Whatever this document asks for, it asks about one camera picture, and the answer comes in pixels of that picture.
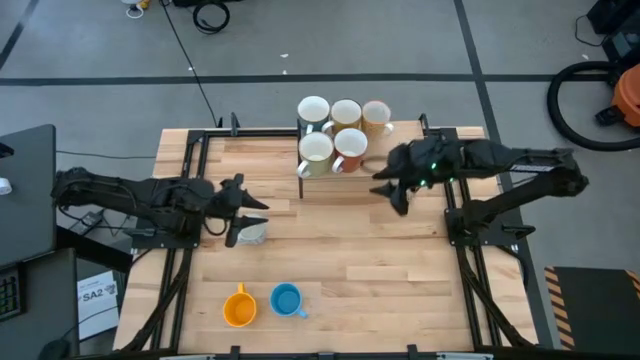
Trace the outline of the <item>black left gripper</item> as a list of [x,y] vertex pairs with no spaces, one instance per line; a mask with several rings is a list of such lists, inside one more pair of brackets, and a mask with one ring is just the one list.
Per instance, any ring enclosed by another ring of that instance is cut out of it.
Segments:
[[243,181],[244,175],[241,173],[236,174],[232,179],[223,180],[220,183],[221,189],[208,205],[208,216],[224,220],[227,225],[225,246],[228,248],[236,245],[242,229],[268,222],[268,219],[263,217],[237,215],[241,205],[250,209],[269,209],[268,205],[255,199],[247,190],[242,190]]

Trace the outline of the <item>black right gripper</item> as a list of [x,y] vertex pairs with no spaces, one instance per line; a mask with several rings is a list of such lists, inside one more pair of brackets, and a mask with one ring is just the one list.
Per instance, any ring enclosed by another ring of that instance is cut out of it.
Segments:
[[425,138],[398,145],[388,157],[388,167],[372,175],[374,180],[395,179],[369,189],[370,193],[390,199],[394,210],[405,216],[409,209],[407,192],[432,188],[451,179],[451,164],[446,145],[439,138]]

